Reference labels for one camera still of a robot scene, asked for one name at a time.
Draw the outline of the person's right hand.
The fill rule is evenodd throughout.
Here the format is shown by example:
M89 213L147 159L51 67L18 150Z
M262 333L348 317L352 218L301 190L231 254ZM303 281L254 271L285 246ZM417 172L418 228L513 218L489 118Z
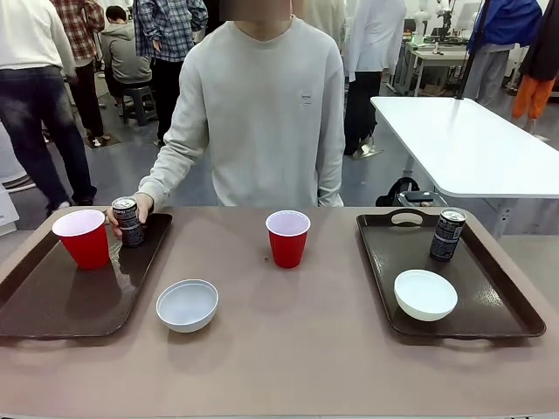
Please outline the person's right hand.
M150 195L142 193L142 192L136 192L134 194L134 198L135 198L136 204L137 204L139 221L140 221L140 223L146 223L148 214L150 213L150 211L154 207L154 200ZM114 212L113 212L112 207L110 207L107 210L107 219L108 219L108 222L111 225L111 228L113 230L114 235L118 239L122 239L122 231L121 231L121 228L119 226L119 222L117 221L117 219L114 216Z

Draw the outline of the black drink can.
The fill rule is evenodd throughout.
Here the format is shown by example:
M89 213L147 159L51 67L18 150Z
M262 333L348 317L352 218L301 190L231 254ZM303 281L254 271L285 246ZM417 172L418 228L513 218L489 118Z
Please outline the black drink can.
M466 214L462 209L442 209L431 241L430 256L439 261L450 261L465 224Z
M122 234L122 243L127 247L141 245L144 231L138 217L136 200L132 196L123 196L112 202L114 217Z

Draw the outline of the red plastic cup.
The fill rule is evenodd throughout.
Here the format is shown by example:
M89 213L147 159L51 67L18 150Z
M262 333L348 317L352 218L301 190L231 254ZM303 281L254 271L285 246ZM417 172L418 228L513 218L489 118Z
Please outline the red plastic cup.
M52 226L82 270L101 268L110 260L105 219L99 210L82 209L62 216Z
M297 267L305 250L311 221L296 210L281 210L266 219L274 263L284 269Z

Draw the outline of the white plastic bowl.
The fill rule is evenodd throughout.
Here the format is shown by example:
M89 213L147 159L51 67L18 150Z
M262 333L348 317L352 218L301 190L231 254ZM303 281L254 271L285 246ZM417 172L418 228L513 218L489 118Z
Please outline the white plastic bowl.
M155 305L159 320L171 331L194 333L213 319L219 302L217 288L202 279L185 279L170 285Z
M459 300L453 285L432 271L403 271L396 277L393 289L399 307L424 322L443 319Z

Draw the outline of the person's right forearm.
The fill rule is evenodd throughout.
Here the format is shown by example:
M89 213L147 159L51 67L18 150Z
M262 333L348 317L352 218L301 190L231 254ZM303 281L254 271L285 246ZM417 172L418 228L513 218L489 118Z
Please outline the person's right forearm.
M207 131L180 133L170 129L148 175L139 183L137 195L151 198L153 209L160 208L174 189L201 158L209 144Z

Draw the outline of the person's left forearm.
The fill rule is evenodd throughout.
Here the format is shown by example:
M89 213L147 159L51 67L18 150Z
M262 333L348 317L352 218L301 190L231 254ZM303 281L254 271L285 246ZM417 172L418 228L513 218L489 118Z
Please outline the person's left forearm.
M318 205L320 207L343 207L340 195L342 186L343 149L337 144L319 145L316 170L318 175Z

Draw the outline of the grey plastic stool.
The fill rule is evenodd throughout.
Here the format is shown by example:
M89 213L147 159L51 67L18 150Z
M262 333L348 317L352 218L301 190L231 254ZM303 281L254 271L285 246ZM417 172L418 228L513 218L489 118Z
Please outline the grey plastic stool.
M149 86L125 89L121 110L125 124L136 120L137 125L143 127L157 119L155 98Z

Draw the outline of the person in red plaid shirt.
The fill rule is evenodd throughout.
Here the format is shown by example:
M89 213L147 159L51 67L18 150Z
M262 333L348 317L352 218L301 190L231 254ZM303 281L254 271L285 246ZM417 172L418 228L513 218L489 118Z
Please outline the person in red plaid shirt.
M76 65L76 80L70 83L74 103L88 141L93 147L100 147L109 137L104 131L96 93L94 34L105 28L104 11L95 0L50 1L61 19Z

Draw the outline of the person in white shirt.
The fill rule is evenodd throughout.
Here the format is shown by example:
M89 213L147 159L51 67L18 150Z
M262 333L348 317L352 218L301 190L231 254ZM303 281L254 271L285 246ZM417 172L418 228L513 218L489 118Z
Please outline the person in white shirt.
M0 121L47 211L93 203L82 137L66 81L72 49L50 0L0 0Z

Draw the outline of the black bag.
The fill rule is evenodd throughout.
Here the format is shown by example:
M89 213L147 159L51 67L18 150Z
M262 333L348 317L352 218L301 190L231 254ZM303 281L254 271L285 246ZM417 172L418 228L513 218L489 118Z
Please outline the black bag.
M436 192L422 190L410 177L401 177L385 196L376 199L377 207L446 207L445 199Z

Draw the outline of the person in white coat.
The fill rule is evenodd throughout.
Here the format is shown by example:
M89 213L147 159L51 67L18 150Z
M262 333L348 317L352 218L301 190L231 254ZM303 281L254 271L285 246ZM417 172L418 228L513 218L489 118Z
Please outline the person in white coat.
M370 99L380 93L383 74L396 70L405 15L404 0L357 0L343 51L349 81L344 117L346 156L360 159L376 152L376 109Z

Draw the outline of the white background table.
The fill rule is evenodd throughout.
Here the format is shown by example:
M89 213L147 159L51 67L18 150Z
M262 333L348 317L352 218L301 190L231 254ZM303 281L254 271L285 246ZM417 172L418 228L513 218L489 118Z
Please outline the white background table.
M493 236L521 199L559 200L559 151L470 99L373 97L409 157L454 198L496 199Z

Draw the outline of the grey background desk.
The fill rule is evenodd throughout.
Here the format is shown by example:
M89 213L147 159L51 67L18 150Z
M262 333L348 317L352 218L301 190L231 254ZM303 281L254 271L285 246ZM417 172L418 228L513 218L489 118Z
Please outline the grey background desk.
M461 81L468 53L464 46L415 45L404 47L403 96L440 96Z

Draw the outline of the black slanted pole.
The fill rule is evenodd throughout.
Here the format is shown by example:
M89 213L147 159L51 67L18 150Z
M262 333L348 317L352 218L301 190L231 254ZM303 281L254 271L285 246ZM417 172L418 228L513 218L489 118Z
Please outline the black slanted pole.
M488 6L490 3L491 0L480 0L479 10L477 12L477 15L472 20L472 31L471 31L470 41L468 44L469 47L466 49L468 58L466 64L463 66L463 72L462 72L462 78L461 78L459 90L455 95L456 100L464 99L466 84L473 67L473 62L481 46L481 41L483 40L484 37L485 22L487 20Z

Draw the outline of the person in blue jacket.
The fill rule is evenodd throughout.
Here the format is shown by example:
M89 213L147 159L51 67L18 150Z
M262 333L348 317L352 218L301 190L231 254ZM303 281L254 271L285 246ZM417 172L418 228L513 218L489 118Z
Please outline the person in blue jacket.
M488 107L500 90L510 52L532 43L542 22L537 0L490 0L477 17L468 52L474 56L464 96Z

